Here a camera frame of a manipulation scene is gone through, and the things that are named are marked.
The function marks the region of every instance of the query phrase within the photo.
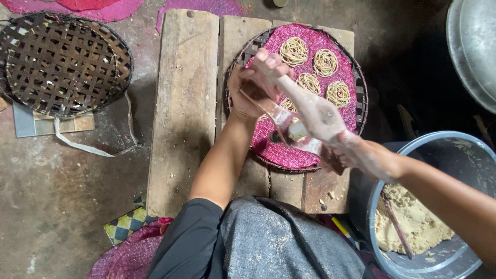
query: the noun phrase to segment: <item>forearm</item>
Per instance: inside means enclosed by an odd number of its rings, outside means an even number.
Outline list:
[[[417,160],[401,156],[399,181],[496,270],[496,200]]]
[[[205,156],[191,186],[188,200],[204,198],[224,210],[231,200],[245,161],[256,119],[233,110],[214,146]]]

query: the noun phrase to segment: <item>wooden board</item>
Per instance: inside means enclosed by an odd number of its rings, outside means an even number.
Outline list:
[[[9,106],[11,106],[11,104],[10,104],[10,103],[7,103],[7,102],[3,99],[3,97],[1,97],[1,96],[0,96],[0,111],[2,111],[2,110],[4,110],[4,109],[8,108]]]
[[[216,135],[222,131],[226,123],[224,107],[224,90],[226,88],[226,72],[243,49],[254,36],[269,29],[271,23],[265,19],[225,15],[220,19],[219,37],[219,72],[217,85]],[[233,191],[233,198],[244,195],[269,196],[269,178],[265,164],[254,159],[251,151],[245,160],[240,178]]]
[[[167,11],[162,28],[147,213],[173,217],[215,138],[219,17]]]
[[[302,208],[305,174],[282,173],[272,167],[270,171],[270,198]]]
[[[331,34],[350,54],[355,56],[355,33],[353,31],[336,29],[317,25],[317,28]]]
[[[349,186],[349,168],[345,169],[341,176],[334,172],[326,173],[323,170],[307,173],[306,183],[303,187],[302,210],[306,213],[348,212],[346,200],[348,199]],[[333,199],[327,194],[331,191],[334,191],[335,198]],[[322,210],[322,204],[319,203],[319,200],[324,201],[327,210]]]
[[[273,20],[272,26],[291,24],[292,22],[283,20]],[[355,33],[341,29],[335,29],[325,26],[317,26],[336,38],[336,40],[353,55],[355,46]],[[284,174],[271,172],[271,198],[283,201],[292,205],[298,204],[300,197],[300,206],[307,213],[345,213],[346,193],[349,187],[349,170],[346,170],[342,176],[335,173],[325,173],[323,171],[309,172],[304,177],[301,174]],[[339,198],[331,200],[327,195],[333,189]],[[327,210],[322,211],[319,199],[325,201]]]

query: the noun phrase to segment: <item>black sleeve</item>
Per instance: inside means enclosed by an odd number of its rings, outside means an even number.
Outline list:
[[[184,204],[155,252],[148,279],[203,277],[222,214],[220,206],[209,200],[193,199]]]

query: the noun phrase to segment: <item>flour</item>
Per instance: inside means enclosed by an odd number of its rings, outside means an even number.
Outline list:
[[[421,254],[454,235],[447,225],[401,185],[388,184],[382,191],[391,202],[401,229],[415,254]],[[405,254],[382,199],[379,199],[375,210],[375,237],[382,250]]]

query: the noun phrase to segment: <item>plastic bucket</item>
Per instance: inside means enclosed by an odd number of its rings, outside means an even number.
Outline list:
[[[495,197],[496,154],[482,141],[468,134],[443,131],[427,134],[411,142],[390,142],[386,148],[421,160],[452,177]],[[350,174],[349,217],[366,239],[382,270],[395,279],[464,278],[481,265],[474,251],[457,235],[442,241],[409,260],[405,255],[380,250],[375,239],[375,208],[383,181],[358,169]],[[435,258],[428,262],[426,258]]]

